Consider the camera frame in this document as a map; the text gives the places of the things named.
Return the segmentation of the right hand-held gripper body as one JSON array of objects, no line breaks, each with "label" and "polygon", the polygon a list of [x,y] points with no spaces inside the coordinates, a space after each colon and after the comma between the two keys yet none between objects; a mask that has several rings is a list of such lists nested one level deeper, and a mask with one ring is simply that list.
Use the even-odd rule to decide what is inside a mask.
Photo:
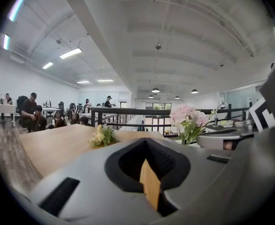
[{"label": "right hand-held gripper body", "polygon": [[275,225],[275,67],[250,109],[258,133],[239,143],[221,174],[159,225]]}]

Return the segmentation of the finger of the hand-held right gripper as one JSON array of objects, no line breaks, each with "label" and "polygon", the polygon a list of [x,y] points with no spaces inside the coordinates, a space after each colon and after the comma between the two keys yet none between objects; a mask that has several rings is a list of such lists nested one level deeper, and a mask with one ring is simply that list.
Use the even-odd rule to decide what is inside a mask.
[{"label": "finger of the hand-held right gripper", "polygon": [[202,133],[197,136],[196,142],[200,147],[215,150],[235,150],[240,141],[254,137],[255,133],[240,131],[216,131]]}]

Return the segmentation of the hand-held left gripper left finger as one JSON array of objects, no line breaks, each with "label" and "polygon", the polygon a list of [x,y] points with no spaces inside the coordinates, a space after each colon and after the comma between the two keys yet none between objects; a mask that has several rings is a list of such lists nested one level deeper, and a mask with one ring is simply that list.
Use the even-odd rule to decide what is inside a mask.
[{"label": "hand-held left gripper left finger", "polygon": [[44,177],[30,192],[29,200],[55,220],[71,225],[151,225],[161,214],[148,202],[139,179],[119,166],[139,171],[148,142],[140,138],[84,153]]}]

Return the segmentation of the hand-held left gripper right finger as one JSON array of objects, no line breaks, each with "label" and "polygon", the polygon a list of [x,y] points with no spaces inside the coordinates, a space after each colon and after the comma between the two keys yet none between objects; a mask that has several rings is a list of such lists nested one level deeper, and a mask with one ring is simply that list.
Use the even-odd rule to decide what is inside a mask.
[{"label": "hand-held left gripper right finger", "polygon": [[224,169],[225,163],[207,159],[210,155],[230,159],[232,150],[215,150],[180,145],[162,139],[154,139],[163,146],[185,155],[191,164],[189,174],[179,187],[165,191],[165,197],[177,209],[188,207],[203,194]]}]

